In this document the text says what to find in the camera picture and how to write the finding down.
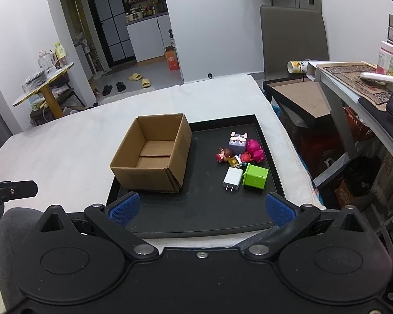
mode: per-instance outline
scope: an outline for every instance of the toy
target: toy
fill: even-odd
[[[263,190],[266,178],[268,177],[268,172],[268,169],[249,163],[246,167],[245,173],[243,174],[243,185],[257,187],[258,189]]]
[[[240,155],[240,160],[244,164],[244,163],[250,163],[251,161],[253,161],[253,158],[249,155],[248,152],[245,152],[244,154]]]
[[[231,133],[230,141],[228,143],[229,149],[232,149],[237,154],[242,154],[246,151],[246,138],[248,134],[237,134],[236,132]]]
[[[239,156],[234,156],[233,158],[230,158],[228,160],[228,163],[230,164],[231,167],[234,167],[236,169],[241,168],[241,166],[243,165],[242,161],[239,158]]]
[[[262,147],[260,146],[258,141],[250,139],[247,142],[246,150],[252,156],[255,162],[261,163],[265,160],[264,151],[262,150]]]
[[[243,170],[230,167],[223,180],[223,186],[225,186],[225,190],[227,191],[228,188],[230,188],[230,191],[238,190],[240,181],[242,180],[242,175]]]
[[[217,161],[220,163],[221,161],[229,161],[230,158],[234,158],[234,153],[232,150],[230,149],[222,149],[222,148],[218,148],[218,150],[220,151],[219,154],[215,155],[215,158],[217,159]]]

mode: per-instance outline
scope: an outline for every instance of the blue gripper pad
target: blue gripper pad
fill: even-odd
[[[107,205],[104,213],[113,221],[126,227],[140,211],[140,196],[138,193],[130,192]]]
[[[267,215],[279,226],[291,222],[300,213],[300,208],[276,193],[266,195],[265,209]]]

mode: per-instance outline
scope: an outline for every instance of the green box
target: green box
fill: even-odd
[[[257,187],[263,190],[268,172],[268,169],[249,163],[246,167],[246,172],[243,173],[243,185]]]

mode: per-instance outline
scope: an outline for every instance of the white tablecloth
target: white tablecloth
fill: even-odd
[[[323,208],[270,103],[251,76],[239,74],[128,97],[11,137],[0,149],[0,181],[34,180],[39,191],[34,198],[6,203],[5,210],[45,211],[60,204],[66,212],[78,212],[93,203],[105,204],[113,181],[109,163],[133,119],[169,113],[184,113],[188,122],[255,114],[286,198]],[[158,247],[230,246],[251,235],[148,241]]]

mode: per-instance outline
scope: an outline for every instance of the blue textured pad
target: blue textured pad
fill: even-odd
[[[110,209],[108,217],[119,225],[125,227],[140,211],[140,196],[138,193]]]
[[[279,226],[291,222],[296,218],[296,212],[282,203],[279,199],[272,195],[267,195],[265,200],[265,209],[268,216]]]

